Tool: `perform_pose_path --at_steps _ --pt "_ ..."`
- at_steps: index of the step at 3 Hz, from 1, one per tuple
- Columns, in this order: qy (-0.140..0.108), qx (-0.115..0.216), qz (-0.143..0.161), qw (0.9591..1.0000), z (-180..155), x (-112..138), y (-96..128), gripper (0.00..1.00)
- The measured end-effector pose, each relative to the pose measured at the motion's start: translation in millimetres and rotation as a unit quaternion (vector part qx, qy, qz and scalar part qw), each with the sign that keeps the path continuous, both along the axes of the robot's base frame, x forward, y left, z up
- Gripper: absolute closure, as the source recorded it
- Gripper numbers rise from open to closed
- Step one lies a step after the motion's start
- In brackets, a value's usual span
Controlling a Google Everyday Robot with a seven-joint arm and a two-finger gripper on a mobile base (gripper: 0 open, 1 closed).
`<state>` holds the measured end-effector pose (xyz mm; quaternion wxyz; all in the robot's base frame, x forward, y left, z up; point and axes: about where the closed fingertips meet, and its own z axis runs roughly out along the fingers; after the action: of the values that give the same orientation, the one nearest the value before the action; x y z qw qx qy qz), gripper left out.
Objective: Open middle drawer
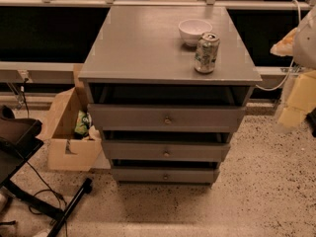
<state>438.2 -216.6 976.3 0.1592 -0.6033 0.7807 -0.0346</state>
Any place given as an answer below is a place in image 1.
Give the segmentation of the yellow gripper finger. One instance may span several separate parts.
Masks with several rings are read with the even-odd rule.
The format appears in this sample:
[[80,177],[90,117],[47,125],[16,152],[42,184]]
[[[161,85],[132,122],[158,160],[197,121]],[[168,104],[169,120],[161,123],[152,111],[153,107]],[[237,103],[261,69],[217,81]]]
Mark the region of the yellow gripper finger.
[[310,70],[298,75],[285,99],[277,124],[285,129],[300,126],[308,114],[316,109],[316,71]]

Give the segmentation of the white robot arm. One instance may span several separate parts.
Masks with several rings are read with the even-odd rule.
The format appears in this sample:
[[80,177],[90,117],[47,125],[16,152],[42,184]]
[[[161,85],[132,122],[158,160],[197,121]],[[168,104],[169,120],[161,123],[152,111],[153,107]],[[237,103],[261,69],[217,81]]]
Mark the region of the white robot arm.
[[296,64],[307,69],[284,85],[284,102],[276,115],[282,129],[297,128],[316,109],[316,7],[273,45],[271,53],[292,56]]

